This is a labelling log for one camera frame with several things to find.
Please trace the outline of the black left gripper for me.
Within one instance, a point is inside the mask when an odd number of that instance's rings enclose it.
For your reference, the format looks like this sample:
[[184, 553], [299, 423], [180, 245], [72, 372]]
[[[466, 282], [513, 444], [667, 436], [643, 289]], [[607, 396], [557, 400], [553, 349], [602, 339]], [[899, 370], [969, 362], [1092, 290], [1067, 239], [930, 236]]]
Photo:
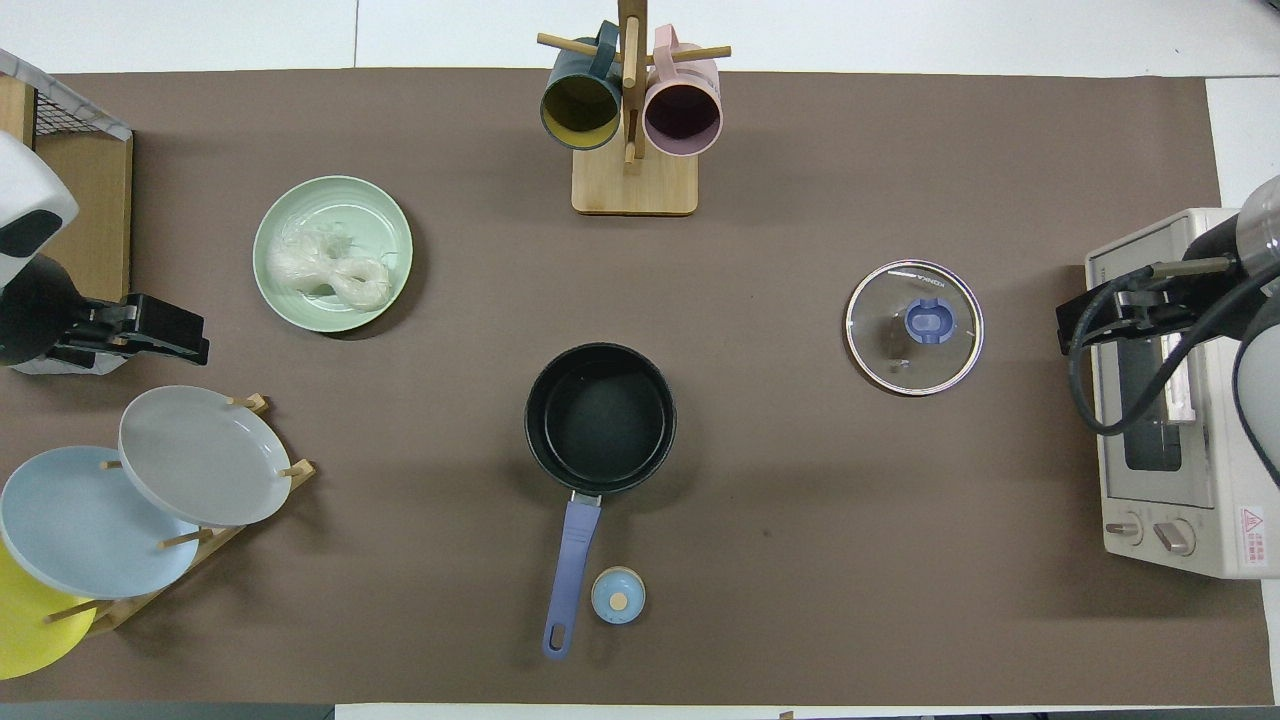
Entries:
[[[129, 336], [138, 315], [140, 340]], [[145, 342], [195, 365], [209, 364], [205, 318], [160, 299], [142, 293], [128, 293], [119, 301], [81, 297], [70, 318], [55, 343], [56, 360], [93, 361], [97, 354], [133, 357]]]

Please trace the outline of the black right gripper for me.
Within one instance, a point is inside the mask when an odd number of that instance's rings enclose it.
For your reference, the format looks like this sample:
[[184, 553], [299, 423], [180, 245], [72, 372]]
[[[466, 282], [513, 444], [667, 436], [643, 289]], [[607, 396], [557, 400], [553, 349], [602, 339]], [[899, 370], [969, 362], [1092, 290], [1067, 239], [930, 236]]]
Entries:
[[1057, 306], [1060, 354], [1071, 352], [1076, 334], [1082, 346], [1089, 346], [1178, 333], [1204, 313], [1206, 292], [1198, 281], [1126, 281], [1117, 291], [1100, 284]]

